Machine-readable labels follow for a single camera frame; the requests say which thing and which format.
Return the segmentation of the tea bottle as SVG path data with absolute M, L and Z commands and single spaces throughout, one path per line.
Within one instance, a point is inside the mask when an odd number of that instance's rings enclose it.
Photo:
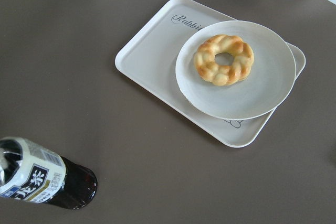
M 76 210 L 97 189 L 92 170 L 26 138 L 1 139 L 1 197 Z

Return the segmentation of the white plate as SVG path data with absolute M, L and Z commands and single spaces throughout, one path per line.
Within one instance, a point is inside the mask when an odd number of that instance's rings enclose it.
M 274 31 L 231 20 L 195 33 L 178 54 L 175 75 L 180 91 L 198 110 L 219 119 L 246 120 L 286 99 L 296 63 Z

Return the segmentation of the cream serving tray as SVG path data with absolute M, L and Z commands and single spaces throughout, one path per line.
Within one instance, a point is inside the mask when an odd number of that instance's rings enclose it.
M 198 47 L 236 35 L 254 52 L 250 75 L 230 86 L 204 81 Z M 296 46 L 260 24 L 236 20 L 193 0 L 169 0 L 118 52 L 116 68 L 223 144 L 254 141 L 302 71 Z

